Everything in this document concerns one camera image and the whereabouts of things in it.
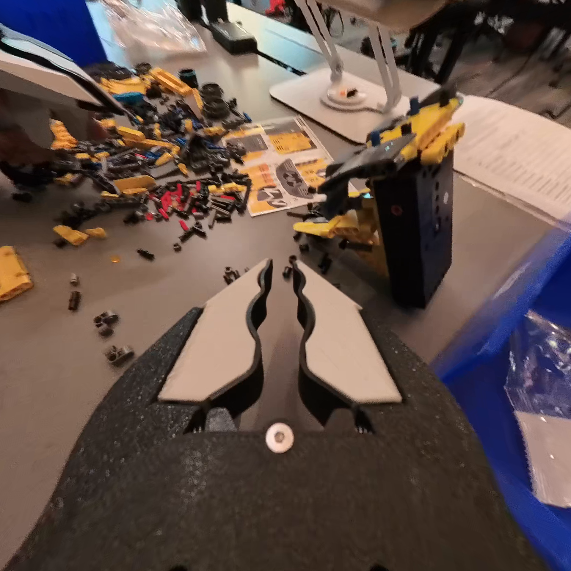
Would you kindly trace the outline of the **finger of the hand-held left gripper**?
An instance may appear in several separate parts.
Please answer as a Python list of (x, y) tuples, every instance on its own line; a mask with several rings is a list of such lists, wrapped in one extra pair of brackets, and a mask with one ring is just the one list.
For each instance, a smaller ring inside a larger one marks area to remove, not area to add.
[(1, 81), (89, 82), (70, 57), (45, 42), (1, 26)]
[(81, 69), (50, 69), (28, 60), (1, 61), (1, 133), (18, 132), (40, 148), (50, 148), (52, 120), (63, 122), (76, 139), (87, 139), (98, 113), (125, 109)]

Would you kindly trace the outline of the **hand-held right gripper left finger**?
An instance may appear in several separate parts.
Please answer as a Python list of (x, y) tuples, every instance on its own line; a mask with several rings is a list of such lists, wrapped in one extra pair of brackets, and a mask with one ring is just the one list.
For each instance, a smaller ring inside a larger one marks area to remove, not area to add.
[(263, 259), (210, 298), (158, 393), (158, 401), (225, 408), (241, 416), (261, 396), (258, 329), (267, 316), (273, 260)]

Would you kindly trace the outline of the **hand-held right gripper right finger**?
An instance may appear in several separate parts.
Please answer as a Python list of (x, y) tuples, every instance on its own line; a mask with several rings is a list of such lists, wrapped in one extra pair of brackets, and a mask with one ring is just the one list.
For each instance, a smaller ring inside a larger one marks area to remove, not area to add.
[(298, 387), (317, 420), (335, 410), (401, 404), (397, 384), (361, 315), (362, 308), (301, 261), (292, 266), (297, 320), (303, 328)]

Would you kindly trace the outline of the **person's left hand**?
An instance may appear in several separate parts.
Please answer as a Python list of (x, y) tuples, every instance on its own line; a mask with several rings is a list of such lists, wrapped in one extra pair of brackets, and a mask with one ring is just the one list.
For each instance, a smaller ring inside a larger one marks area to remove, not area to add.
[(57, 155), (50, 111), (34, 96), (1, 90), (1, 173), (14, 184), (37, 184)]

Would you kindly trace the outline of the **pile of assorted brick parts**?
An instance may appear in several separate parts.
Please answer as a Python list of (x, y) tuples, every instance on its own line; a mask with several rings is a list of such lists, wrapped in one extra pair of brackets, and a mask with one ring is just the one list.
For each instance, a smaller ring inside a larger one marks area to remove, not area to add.
[(88, 69), (92, 79), (125, 109), (129, 126), (118, 116), (95, 116), (107, 138), (101, 142), (74, 138), (60, 120), (51, 122), (52, 148), (66, 159), (51, 173), (54, 182), (75, 186), (91, 182), (98, 200), (75, 202), (57, 221), (79, 230), (98, 215), (125, 208), (126, 225), (154, 218), (150, 192), (173, 181), (240, 174), (239, 153), (222, 138), (252, 122), (236, 98), (218, 84), (198, 84), (193, 69), (172, 75), (142, 62), (133, 70), (105, 64)]

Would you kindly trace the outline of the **clear plastic bag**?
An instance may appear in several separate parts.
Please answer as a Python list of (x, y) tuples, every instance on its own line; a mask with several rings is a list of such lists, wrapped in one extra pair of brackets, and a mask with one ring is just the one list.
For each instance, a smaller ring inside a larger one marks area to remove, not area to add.
[(504, 386), (520, 429), (533, 493), (570, 508), (570, 328), (534, 310), (509, 341)]
[(164, 56), (207, 53), (195, 26), (180, 10), (167, 4), (148, 10), (131, 1), (99, 1), (114, 38), (123, 48), (142, 47)]

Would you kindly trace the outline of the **blue plastic bin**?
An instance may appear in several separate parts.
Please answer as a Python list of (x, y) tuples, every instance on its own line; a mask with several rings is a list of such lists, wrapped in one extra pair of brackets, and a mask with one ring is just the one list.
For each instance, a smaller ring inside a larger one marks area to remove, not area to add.
[(551, 228), (432, 364), (479, 437), (511, 515), (551, 570), (570, 570), (570, 509), (532, 493), (524, 441), (503, 388), (508, 340), (529, 309), (570, 324), (570, 226)]

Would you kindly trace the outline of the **yellow angled brick piece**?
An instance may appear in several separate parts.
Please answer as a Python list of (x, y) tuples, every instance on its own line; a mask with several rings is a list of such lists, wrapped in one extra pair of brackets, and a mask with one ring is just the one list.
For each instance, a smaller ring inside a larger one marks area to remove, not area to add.
[(90, 238), (88, 234), (75, 230), (67, 225), (56, 225), (53, 227), (53, 232), (59, 239), (75, 247), (81, 246)]

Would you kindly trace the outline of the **heap of red black pegs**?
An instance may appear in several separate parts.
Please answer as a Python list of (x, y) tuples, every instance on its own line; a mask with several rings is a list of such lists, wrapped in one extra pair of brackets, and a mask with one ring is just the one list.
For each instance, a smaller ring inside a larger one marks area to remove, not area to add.
[(249, 177), (234, 174), (169, 182), (152, 190), (149, 200), (154, 204), (157, 221), (177, 222), (174, 249), (180, 250), (189, 239), (207, 239), (215, 226), (231, 223), (234, 215), (243, 214), (251, 189)]

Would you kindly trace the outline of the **yellow panel with blue pins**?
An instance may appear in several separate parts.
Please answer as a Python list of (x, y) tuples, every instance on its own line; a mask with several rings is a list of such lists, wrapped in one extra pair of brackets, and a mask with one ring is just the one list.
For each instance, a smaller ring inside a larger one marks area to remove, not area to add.
[(1, 247), (1, 303), (7, 302), (34, 286), (22, 258), (12, 246)]

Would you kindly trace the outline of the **black power adapter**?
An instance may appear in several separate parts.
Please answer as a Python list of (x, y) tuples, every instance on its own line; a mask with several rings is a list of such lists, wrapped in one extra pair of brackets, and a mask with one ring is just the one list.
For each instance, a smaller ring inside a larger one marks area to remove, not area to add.
[(219, 20), (211, 22), (209, 28), (213, 39), (232, 55), (258, 52), (256, 38), (239, 23)]

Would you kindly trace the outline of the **yellow and grey sticker sheet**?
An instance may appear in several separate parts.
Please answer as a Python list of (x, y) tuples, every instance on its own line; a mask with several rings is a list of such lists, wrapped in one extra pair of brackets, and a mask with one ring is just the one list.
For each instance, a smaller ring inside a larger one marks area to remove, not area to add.
[(301, 117), (249, 123), (222, 138), (228, 150), (240, 154), (235, 163), (251, 182), (247, 211), (251, 217), (320, 204), (331, 154)]

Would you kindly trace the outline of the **yellow grey toy brick model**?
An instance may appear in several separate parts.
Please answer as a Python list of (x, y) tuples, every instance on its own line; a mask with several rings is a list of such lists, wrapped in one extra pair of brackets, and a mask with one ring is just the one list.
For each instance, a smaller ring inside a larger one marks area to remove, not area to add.
[(453, 153), (465, 132), (453, 118), (462, 102), (448, 87), (413, 98), (404, 116), (327, 167), (325, 201), (294, 232), (339, 240), (393, 289), (431, 296), (452, 264)]

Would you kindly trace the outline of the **white printed paper sheet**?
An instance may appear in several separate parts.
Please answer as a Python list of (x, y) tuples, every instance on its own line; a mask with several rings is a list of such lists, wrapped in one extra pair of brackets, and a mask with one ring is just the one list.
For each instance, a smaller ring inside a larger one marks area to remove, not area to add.
[(494, 99), (466, 96), (454, 169), (506, 200), (570, 224), (570, 128)]

